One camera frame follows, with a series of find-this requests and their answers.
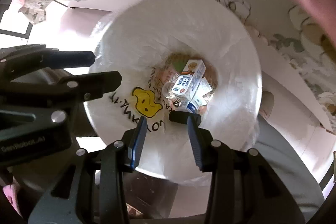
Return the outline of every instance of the white floor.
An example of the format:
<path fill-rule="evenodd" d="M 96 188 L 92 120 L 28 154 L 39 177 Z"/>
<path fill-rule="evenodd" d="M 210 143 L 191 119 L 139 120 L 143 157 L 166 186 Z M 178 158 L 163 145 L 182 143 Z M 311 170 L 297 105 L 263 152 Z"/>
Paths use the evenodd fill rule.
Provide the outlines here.
<path fill-rule="evenodd" d="M 90 50 L 95 45 L 89 35 L 97 21 L 106 11 L 76 8 L 75 10 L 52 3 L 47 8 L 47 21 L 33 27 L 29 44 L 44 43 L 60 50 Z M 89 18 L 85 26 L 77 23 L 79 18 Z M 0 47 L 22 45 L 27 41 L 6 40 L 0 37 Z M 72 70 L 74 74 L 86 73 L 87 69 Z M 336 137 L 320 126 L 317 118 L 292 93 L 267 74 L 263 74 L 263 89 L 274 95 L 274 108 L 268 122 L 293 146 L 317 182 L 320 182 L 332 163 L 336 150 Z M 79 138 L 80 145 L 88 151 L 100 150 L 105 144 L 100 138 Z M 170 217 L 190 216 L 204 213 L 209 187 L 180 186 Z"/>

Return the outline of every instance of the person's leg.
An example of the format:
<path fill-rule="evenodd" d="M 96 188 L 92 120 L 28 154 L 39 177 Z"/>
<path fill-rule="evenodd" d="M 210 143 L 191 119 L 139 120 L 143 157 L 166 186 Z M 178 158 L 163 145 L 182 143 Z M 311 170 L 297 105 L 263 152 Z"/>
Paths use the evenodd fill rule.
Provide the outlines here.
<path fill-rule="evenodd" d="M 324 202 L 322 190 L 293 147 L 258 115 L 260 134 L 254 146 L 278 174 L 308 221 Z"/>

